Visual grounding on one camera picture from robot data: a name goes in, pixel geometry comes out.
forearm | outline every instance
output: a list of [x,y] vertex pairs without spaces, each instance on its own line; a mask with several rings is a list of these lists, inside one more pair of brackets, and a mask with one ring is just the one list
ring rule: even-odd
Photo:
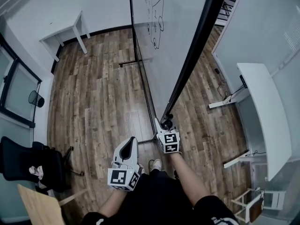
[[107,218],[115,215],[118,213],[127,192],[114,190],[111,196],[107,199],[107,201],[102,205],[99,210],[99,213],[106,216]]
[[203,197],[208,196],[203,182],[197,174],[186,164],[183,157],[175,152],[171,155],[172,164],[178,174],[183,191],[193,206]]

white desk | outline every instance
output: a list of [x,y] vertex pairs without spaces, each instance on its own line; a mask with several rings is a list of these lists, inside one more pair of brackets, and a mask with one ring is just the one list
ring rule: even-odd
[[39,40],[45,49],[50,53],[50,55],[58,62],[59,59],[55,55],[55,53],[50,49],[49,45],[45,42],[45,40],[49,37],[55,36],[57,41],[60,43],[61,46],[64,46],[64,43],[62,42],[59,33],[66,31],[68,29],[73,29],[73,32],[75,33],[77,40],[85,54],[87,54],[87,50],[83,44],[83,41],[80,37],[80,34],[78,32],[78,29],[76,27],[77,22],[81,18],[82,26],[85,29],[86,36],[90,38],[90,34],[87,31],[86,24],[82,18],[82,11],[81,10],[75,10],[68,13],[56,15],[55,18],[53,18],[50,22],[48,22],[47,25],[42,26],[41,31],[41,39]]
[[[284,166],[292,155],[291,138],[284,107],[278,90],[266,66],[261,63],[238,63],[250,95],[256,107],[262,127],[266,155],[249,155],[247,152],[240,157],[224,164],[224,168],[237,162],[262,162],[268,166],[268,181],[270,181]],[[224,102],[210,104],[210,108],[240,102],[247,97],[245,91]]]

black shirt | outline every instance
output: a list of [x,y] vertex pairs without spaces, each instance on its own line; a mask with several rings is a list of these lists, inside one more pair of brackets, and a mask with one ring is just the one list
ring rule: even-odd
[[82,225],[194,223],[238,225],[233,213],[216,196],[203,197],[192,207],[180,181],[171,179],[165,172],[143,174],[116,215],[106,218],[90,212],[82,221]]

whiteboard drawing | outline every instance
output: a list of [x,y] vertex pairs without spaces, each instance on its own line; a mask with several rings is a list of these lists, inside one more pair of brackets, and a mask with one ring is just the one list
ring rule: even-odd
[[147,4],[147,30],[155,49],[159,48],[160,35],[164,31],[164,0],[145,0]]

window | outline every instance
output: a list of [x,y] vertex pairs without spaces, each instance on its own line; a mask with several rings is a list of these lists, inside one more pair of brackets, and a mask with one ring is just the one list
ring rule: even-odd
[[35,127],[36,105],[29,95],[37,92],[42,80],[15,54],[0,34],[0,112],[30,128]]

